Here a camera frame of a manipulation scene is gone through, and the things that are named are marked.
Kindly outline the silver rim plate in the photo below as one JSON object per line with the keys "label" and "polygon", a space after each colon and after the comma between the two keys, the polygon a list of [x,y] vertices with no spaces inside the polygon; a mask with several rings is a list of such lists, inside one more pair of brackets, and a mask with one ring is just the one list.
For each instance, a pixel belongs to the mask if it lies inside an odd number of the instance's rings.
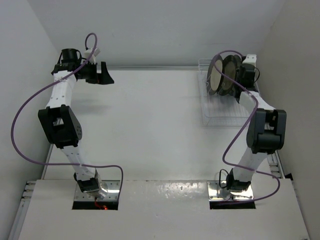
{"label": "silver rim plate", "polygon": [[206,76],[206,91],[207,93],[212,96],[217,91],[220,90],[221,84],[222,84],[222,75],[221,73],[215,68],[215,66],[218,68],[220,72],[223,71],[223,59],[218,54],[217,56],[214,56],[209,64],[209,68],[207,71]]}
{"label": "silver rim plate", "polygon": [[[227,56],[227,63],[225,65],[225,74],[231,79],[233,79],[235,82],[237,82],[237,74],[241,64],[242,64],[242,58],[239,57],[238,55]],[[227,80],[227,85],[228,85],[227,87],[228,94],[230,96],[234,96],[237,93],[238,86],[230,80]]]}

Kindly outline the striped dark rim plate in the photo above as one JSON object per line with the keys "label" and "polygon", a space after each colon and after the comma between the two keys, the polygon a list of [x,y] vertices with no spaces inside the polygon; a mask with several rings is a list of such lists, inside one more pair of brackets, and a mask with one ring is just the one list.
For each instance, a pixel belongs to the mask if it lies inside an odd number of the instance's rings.
{"label": "striped dark rim plate", "polygon": [[229,94],[229,92],[232,90],[234,83],[232,80],[236,79],[237,75],[237,67],[238,62],[235,55],[228,55],[223,61],[222,61],[222,67],[223,67],[223,73],[227,76],[222,76],[222,83],[220,86],[220,90],[218,91],[218,94],[220,96],[225,96]]}

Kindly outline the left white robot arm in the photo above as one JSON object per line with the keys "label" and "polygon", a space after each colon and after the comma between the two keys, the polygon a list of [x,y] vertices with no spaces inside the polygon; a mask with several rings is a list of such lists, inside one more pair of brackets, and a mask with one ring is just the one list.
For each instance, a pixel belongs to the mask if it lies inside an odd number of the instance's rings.
{"label": "left white robot arm", "polygon": [[73,177],[81,192],[103,199],[108,194],[108,187],[102,182],[97,169],[91,167],[84,157],[81,148],[83,130],[71,109],[73,88],[78,80],[89,84],[114,84],[105,62],[101,62],[101,72],[97,71],[96,56],[99,53],[97,47],[87,48],[84,56],[74,48],[61,51],[62,60],[51,73],[55,85],[48,104],[38,111],[38,118],[47,140],[60,149],[72,164]]}

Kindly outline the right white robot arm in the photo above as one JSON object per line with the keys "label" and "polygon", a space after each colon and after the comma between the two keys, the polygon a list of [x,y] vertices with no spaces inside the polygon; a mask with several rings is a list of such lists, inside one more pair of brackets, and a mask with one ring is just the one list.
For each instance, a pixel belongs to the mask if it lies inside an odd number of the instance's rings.
{"label": "right white robot arm", "polygon": [[226,189],[246,191],[251,185],[254,171],[268,155],[280,150],[285,142],[287,113],[275,109],[260,96],[255,88],[257,68],[246,60],[240,65],[234,86],[234,98],[250,113],[246,133],[247,148],[237,166],[226,177]]}

